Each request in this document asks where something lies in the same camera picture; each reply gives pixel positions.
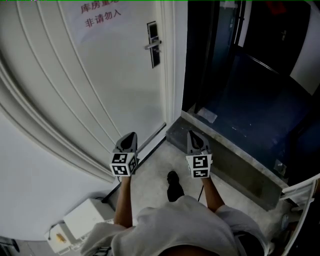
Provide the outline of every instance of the shoe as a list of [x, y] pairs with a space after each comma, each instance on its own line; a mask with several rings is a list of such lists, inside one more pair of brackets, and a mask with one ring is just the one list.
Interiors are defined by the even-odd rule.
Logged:
[[179, 183], [179, 176], [174, 170], [172, 170], [172, 171], [169, 171], [169, 173], [166, 177], [166, 180], [168, 181], [169, 184], [171, 182]]

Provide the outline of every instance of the tiled floor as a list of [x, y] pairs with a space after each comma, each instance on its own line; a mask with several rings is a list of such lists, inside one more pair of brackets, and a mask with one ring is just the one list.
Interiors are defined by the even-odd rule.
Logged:
[[[136, 217], [145, 207], [159, 207], [167, 202], [167, 174], [175, 170], [180, 177], [180, 184], [184, 194], [198, 199], [202, 183], [200, 179], [191, 179], [185, 154], [168, 142], [164, 142], [132, 177], [131, 201], [132, 214]], [[260, 226], [268, 239], [278, 230], [281, 217], [290, 206], [286, 202], [279, 202], [271, 211], [265, 211], [233, 187], [216, 176], [211, 176], [224, 202], [233, 208], [243, 211], [252, 217]], [[119, 190], [110, 200], [116, 205]], [[200, 202], [206, 204], [204, 192]], [[48, 243], [17, 241], [21, 253], [12, 253], [13, 256], [55, 256]], [[65, 256], [78, 256], [79, 252], [68, 252]]]

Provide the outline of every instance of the paper sign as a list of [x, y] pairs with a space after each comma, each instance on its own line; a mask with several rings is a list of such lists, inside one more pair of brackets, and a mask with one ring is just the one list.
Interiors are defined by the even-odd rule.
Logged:
[[66, 1], [63, 12], [74, 42], [79, 45], [130, 20], [127, 1]]

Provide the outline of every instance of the white appliance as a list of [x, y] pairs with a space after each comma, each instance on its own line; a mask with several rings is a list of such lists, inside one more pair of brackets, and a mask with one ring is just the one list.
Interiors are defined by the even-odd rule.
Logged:
[[49, 243], [54, 253], [62, 255], [70, 251], [69, 247], [72, 244], [78, 243], [79, 241], [71, 234], [65, 223], [55, 225], [45, 233], [45, 239]]
[[87, 199], [72, 210], [63, 220], [75, 239], [87, 235], [100, 222], [110, 222], [115, 216], [114, 210], [97, 199]]

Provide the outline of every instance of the keypad lock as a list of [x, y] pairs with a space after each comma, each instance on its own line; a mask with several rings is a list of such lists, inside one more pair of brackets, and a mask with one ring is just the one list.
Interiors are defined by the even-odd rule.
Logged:
[[162, 43], [158, 36], [158, 27], [155, 21], [147, 24], [149, 44], [144, 47], [145, 50], [150, 50], [152, 68], [160, 64], [160, 49]]

